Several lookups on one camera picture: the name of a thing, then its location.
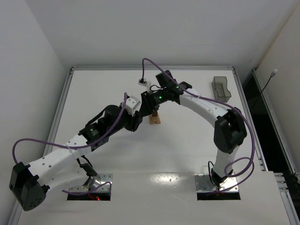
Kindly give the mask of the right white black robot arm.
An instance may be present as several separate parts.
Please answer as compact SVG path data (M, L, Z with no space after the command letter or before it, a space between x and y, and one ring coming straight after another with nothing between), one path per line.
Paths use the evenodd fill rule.
M169 70L156 75L156 79L159 83L157 91L152 91L152 85L144 78L138 81L139 85L147 88L141 94L142 105L139 110L141 117L153 114L162 103L172 101L207 120L214 128L213 141L217 147L216 161L210 171L210 181L212 185L219 187L233 173L232 162L239 146L247 137L243 119L232 109L199 98L199 94L190 84L177 83Z

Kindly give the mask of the long light wood block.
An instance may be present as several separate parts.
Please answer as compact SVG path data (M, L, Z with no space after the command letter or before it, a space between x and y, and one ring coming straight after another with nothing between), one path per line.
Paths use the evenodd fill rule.
M153 120L154 120L155 124L160 124L161 123L159 114L157 114L155 117L153 117Z
M149 116L149 121L150 121L151 125L156 124L157 123L157 117L150 115Z

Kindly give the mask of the grey translucent plastic bin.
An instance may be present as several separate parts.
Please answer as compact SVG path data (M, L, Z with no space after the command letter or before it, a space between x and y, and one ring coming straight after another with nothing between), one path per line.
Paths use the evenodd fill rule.
M228 90L228 82L225 76L215 76L211 85L215 100L227 103L232 97L231 92Z

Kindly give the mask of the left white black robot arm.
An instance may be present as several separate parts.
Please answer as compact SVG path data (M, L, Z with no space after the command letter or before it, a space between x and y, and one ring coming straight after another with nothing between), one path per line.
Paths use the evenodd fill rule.
M47 192L72 179L68 176L58 180L54 177L57 172L104 145L120 130L136 131L142 120L141 113L127 104L106 106L66 144L52 143L56 150L44 157L25 164L13 156L15 165L9 189L24 211L36 208L45 200Z

